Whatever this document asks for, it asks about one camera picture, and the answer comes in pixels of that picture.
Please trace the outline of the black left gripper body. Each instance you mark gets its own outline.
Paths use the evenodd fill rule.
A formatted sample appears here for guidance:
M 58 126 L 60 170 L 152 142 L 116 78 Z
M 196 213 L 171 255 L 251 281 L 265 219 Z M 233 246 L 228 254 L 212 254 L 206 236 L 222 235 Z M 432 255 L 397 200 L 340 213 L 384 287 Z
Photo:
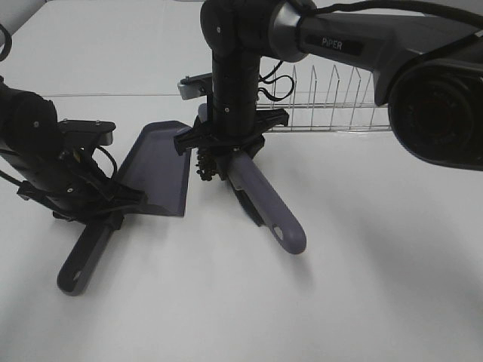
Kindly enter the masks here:
M 56 218 L 88 222 L 125 204 L 125 187 L 115 178 L 118 165 L 105 149 L 112 164 L 107 176 L 93 159 L 91 149 L 22 149 L 17 151 L 17 194 L 53 212 Z

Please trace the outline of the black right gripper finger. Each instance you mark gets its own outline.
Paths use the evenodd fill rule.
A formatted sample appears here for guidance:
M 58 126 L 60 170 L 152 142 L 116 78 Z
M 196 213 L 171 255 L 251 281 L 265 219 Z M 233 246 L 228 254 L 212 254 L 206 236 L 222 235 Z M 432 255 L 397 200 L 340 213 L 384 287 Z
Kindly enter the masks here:
M 264 136 L 259 135 L 256 139 L 242 146 L 241 150 L 245 152 L 250 158 L 254 158 L 255 155 L 264 147 Z
M 219 146 L 211 149 L 211 155 L 214 160 L 213 170 L 211 171 L 213 176 L 218 175 L 222 181 L 228 179 L 229 163 L 236 151 L 235 147 Z

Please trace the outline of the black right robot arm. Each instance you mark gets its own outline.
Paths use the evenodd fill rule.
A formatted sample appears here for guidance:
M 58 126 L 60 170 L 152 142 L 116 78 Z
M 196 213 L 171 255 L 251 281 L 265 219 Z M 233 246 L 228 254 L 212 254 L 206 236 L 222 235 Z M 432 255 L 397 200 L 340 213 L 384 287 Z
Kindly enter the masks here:
M 174 145 L 200 150 L 203 179 L 225 176 L 226 158 L 256 153 L 264 132 L 288 124 L 285 111 L 257 109 L 269 81 L 261 59 L 309 54 L 371 72 L 374 102 L 387 106 L 392 132 L 415 157 L 482 169 L 480 14 L 422 1 L 206 1 L 200 24 L 212 71 L 180 87 L 185 98 L 206 97 L 208 113 Z

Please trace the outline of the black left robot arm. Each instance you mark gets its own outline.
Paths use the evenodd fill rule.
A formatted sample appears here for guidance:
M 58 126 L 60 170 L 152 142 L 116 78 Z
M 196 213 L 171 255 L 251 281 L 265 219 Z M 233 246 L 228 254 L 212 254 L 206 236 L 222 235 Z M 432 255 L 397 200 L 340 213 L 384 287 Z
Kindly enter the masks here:
M 23 180 L 9 176 L 17 194 L 58 219 L 88 223 L 137 209 L 146 194 L 107 176 L 93 158 L 112 144 L 111 121 L 59 121 L 54 103 L 1 85 L 1 157 Z

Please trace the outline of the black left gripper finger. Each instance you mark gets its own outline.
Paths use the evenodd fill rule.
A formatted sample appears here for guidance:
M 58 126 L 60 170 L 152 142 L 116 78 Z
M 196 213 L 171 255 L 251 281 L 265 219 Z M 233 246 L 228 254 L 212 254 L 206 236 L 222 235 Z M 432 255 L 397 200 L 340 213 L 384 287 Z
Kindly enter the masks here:
M 111 191 L 113 193 L 111 199 L 112 206 L 138 207 L 139 205 L 145 204 L 147 200 L 145 192 L 132 189 L 118 182 L 114 182 Z
M 117 231 L 122 227 L 125 216 L 123 213 L 106 213 L 93 220 L 97 228 Z

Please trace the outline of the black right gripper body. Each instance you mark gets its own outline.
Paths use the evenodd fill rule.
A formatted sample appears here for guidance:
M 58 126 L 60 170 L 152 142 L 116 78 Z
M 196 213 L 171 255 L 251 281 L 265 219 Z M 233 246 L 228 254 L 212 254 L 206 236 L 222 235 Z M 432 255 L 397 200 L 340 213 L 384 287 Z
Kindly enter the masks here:
M 189 149 L 227 153 L 250 146 L 274 126 L 288 126 L 288 121 L 289 114 L 283 109 L 257 110 L 251 118 L 237 115 L 234 119 L 224 115 L 203 120 L 200 112 L 193 127 L 174 137 L 174 146 L 179 155 Z

